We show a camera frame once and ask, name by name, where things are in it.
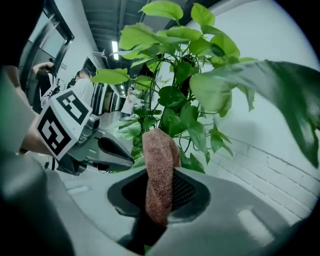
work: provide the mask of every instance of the pothos plant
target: pothos plant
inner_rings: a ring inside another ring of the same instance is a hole
[[[98,69],[92,79],[110,85],[128,82],[142,92],[138,97],[143,104],[133,108],[134,116],[119,129],[124,137],[133,139],[131,154],[135,166],[144,164],[142,134],[155,127],[179,141],[187,140],[185,148],[180,146],[184,168],[204,172],[203,165],[192,153],[190,157],[185,155],[191,144],[205,155],[207,163],[210,151],[215,153],[224,148],[233,155],[228,137],[214,123],[205,128],[198,118],[224,117],[232,106],[232,90],[240,90],[247,99],[249,111],[254,108],[255,92],[273,103],[282,112],[302,153],[318,167],[315,134],[320,117],[318,71],[289,62],[241,57],[234,41],[214,27],[215,16],[198,3],[193,5],[191,17],[200,25],[200,30],[181,26],[179,19],[183,17],[183,10],[170,1],[151,2],[141,11],[177,23],[157,33],[143,23],[127,25],[121,31],[119,47],[124,51],[117,53],[132,60],[131,67],[146,64],[153,76],[131,78],[126,68],[117,68]],[[169,63],[173,78],[159,82],[157,71],[163,63]],[[210,65],[212,70],[202,72],[204,65]],[[159,98],[152,107],[154,94]],[[164,107],[163,111],[157,109],[159,105]]]

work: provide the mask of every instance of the white brick wall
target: white brick wall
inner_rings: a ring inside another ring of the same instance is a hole
[[[276,209],[290,224],[307,217],[319,192],[318,174],[301,170],[270,153],[238,140],[230,139],[232,158],[220,149],[211,153],[206,165],[199,152],[190,150],[205,166],[208,175],[240,184]]]

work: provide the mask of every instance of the floor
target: floor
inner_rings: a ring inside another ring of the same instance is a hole
[[[120,111],[115,111],[115,112],[111,112],[111,113],[104,113],[100,117],[100,129],[102,129],[106,132],[113,133],[114,130],[116,129],[117,125],[119,125],[120,113],[121,113]],[[128,150],[131,150],[131,147],[132,147],[131,141],[122,140],[122,143],[124,144],[124,146]],[[48,162],[48,161],[49,161],[48,168],[50,169],[52,167],[52,160],[53,160],[52,157],[47,156],[47,155],[38,154],[38,153],[33,153],[33,152],[28,152],[27,154],[32,155],[35,159],[37,159],[43,167],[45,166],[46,162]],[[81,173],[79,176],[73,176],[73,175],[64,173],[62,171],[58,171],[57,168],[58,168],[58,164],[56,162],[55,171],[58,172],[61,180],[64,183],[71,182],[71,181],[85,181],[87,179],[92,178],[93,176],[101,175],[101,173],[98,171],[98,169],[91,167],[91,166],[88,166],[86,171]]]

